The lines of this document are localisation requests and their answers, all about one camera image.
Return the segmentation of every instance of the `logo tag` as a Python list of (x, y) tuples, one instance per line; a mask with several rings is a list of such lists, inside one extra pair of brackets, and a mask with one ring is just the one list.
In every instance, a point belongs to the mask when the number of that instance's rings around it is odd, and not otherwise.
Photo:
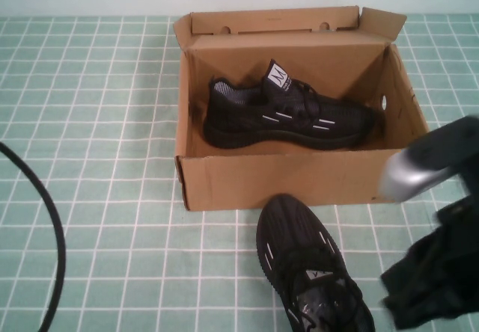
[(306, 274), (310, 280), (316, 280), (317, 278), (332, 274), (332, 272), (306, 270)]
[(271, 71), (268, 74), (268, 79), (279, 87), (284, 88), (284, 84), (287, 82), (288, 76), (280, 66), (273, 64)]

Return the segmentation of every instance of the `shoe sole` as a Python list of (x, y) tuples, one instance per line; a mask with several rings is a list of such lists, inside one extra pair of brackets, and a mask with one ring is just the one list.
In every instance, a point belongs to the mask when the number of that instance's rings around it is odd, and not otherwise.
[(364, 137), (364, 134), (354, 134), (342, 138), (319, 139), (281, 130), (260, 130), (256, 132), (222, 132), (208, 122), (203, 125), (206, 140), (214, 147), (221, 149), (238, 149), (261, 141), (288, 141), (310, 147), (316, 150), (335, 150), (352, 147)]

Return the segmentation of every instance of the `box hole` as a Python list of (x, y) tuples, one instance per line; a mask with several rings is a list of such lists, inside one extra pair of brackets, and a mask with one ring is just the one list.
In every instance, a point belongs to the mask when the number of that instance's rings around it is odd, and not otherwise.
[(223, 28), (221, 28), (219, 33), (220, 34), (231, 34), (231, 29), (230, 29), (230, 27), (224, 26)]
[(327, 22), (322, 22), (320, 24), (320, 31), (328, 31), (329, 30), (329, 23)]

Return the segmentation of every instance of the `shoe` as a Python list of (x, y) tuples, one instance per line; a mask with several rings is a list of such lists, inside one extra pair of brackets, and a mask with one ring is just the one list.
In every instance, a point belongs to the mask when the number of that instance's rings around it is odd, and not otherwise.
[(280, 140), (330, 150), (360, 143), (374, 121), (372, 109), (321, 96), (271, 60), (261, 86), (211, 81), (204, 137), (224, 149)]
[(261, 212), (257, 253), (293, 332), (371, 332), (373, 317), (341, 252), (314, 213), (287, 194)]

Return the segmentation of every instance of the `shoe tongue label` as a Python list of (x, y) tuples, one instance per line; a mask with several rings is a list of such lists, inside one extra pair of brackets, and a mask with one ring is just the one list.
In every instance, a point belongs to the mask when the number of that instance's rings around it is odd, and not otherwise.
[(278, 85), (281, 89), (288, 90), (291, 85), (291, 78), (277, 64), (273, 64), (268, 74), (268, 79)]
[(332, 274), (332, 272), (306, 270), (306, 274), (308, 275), (310, 280), (316, 280), (317, 278), (321, 278), (323, 276), (328, 276), (328, 275)]

